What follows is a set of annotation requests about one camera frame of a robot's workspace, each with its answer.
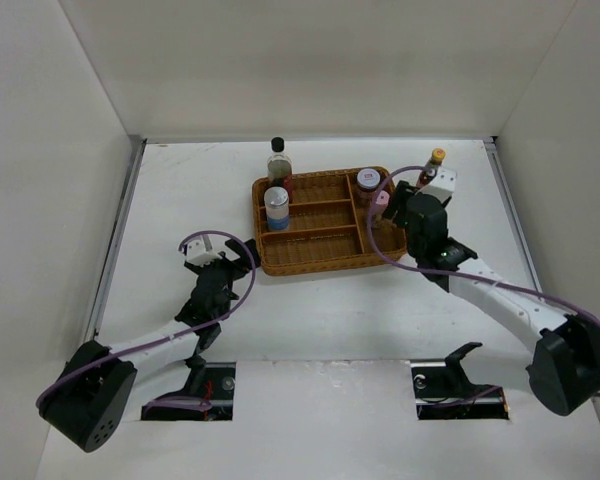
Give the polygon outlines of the pink lid spice bottle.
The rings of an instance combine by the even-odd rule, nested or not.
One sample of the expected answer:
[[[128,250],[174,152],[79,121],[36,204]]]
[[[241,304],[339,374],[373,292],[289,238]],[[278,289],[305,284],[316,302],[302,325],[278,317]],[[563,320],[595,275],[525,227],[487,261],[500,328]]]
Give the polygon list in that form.
[[[383,223],[383,214],[390,202],[390,194],[380,190],[376,200],[371,204],[369,213],[371,215],[369,224],[372,229],[379,229]]]

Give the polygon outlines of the white lid glass jar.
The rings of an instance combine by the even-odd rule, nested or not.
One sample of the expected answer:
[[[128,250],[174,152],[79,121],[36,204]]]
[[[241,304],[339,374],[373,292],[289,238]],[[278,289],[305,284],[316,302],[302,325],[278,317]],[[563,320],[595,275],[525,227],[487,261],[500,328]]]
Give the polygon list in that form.
[[[381,182],[380,173],[374,168],[361,169],[356,175],[356,199],[360,206],[368,206]]]

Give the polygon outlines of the silver lid spice jar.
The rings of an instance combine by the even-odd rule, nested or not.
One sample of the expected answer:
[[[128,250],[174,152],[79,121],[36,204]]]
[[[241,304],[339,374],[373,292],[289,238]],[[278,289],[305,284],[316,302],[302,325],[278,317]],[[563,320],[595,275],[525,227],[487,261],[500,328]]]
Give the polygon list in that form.
[[[283,231],[290,225],[289,195],[283,187],[270,187],[264,194],[266,221],[270,231]]]

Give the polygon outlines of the dark sauce bottle black cap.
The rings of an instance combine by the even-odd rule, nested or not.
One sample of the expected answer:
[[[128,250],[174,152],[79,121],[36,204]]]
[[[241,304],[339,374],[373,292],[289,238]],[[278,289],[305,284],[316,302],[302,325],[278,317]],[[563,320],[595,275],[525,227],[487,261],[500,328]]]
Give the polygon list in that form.
[[[267,160],[267,176],[270,187],[284,188],[289,201],[293,201],[292,163],[285,151],[282,137],[271,139],[272,155]]]

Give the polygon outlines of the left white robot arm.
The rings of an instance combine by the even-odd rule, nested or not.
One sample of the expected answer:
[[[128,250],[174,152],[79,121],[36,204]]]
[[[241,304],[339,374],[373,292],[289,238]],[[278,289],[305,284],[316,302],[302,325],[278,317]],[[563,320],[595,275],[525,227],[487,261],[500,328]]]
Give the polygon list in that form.
[[[211,247],[210,232],[187,237],[179,246],[184,266],[196,279],[189,299],[162,328],[137,339],[106,346],[83,343],[58,379],[36,401],[39,416],[86,453],[102,447],[120,424],[133,388],[160,370],[174,392],[159,395],[140,409],[145,420],[215,420],[229,415],[232,388],[227,372],[208,368],[202,354],[221,333],[222,321],[245,297],[236,281],[254,279],[261,265],[256,242],[233,235],[225,245],[236,257]]]

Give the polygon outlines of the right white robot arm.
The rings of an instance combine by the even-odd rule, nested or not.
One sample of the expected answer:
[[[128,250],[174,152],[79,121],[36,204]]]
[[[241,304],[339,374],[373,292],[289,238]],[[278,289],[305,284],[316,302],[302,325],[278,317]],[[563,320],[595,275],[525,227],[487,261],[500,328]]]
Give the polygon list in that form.
[[[530,352],[531,392],[549,411],[571,414],[600,396],[600,321],[575,306],[505,282],[448,233],[446,205],[399,182],[384,213],[404,229],[415,271],[477,307]]]

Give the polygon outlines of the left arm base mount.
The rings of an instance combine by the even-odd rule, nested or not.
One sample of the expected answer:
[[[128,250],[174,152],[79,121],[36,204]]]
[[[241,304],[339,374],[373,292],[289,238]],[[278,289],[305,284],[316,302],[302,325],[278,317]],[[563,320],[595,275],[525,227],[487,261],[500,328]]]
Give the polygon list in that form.
[[[233,419],[237,365],[209,363],[202,357],[186,361],[189,374],[179,389],[149,401],[141,421],[214,422]]]

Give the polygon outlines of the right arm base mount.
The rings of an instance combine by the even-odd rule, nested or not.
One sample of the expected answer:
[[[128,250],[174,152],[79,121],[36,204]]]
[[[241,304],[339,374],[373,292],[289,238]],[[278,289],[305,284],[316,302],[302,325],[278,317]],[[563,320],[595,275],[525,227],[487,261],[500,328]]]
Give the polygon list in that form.
[[[475,384],[462,360],[481,342],[468,342],[443,359],[410,362],[417,418],[421,421],[508,420],[501,386]]]

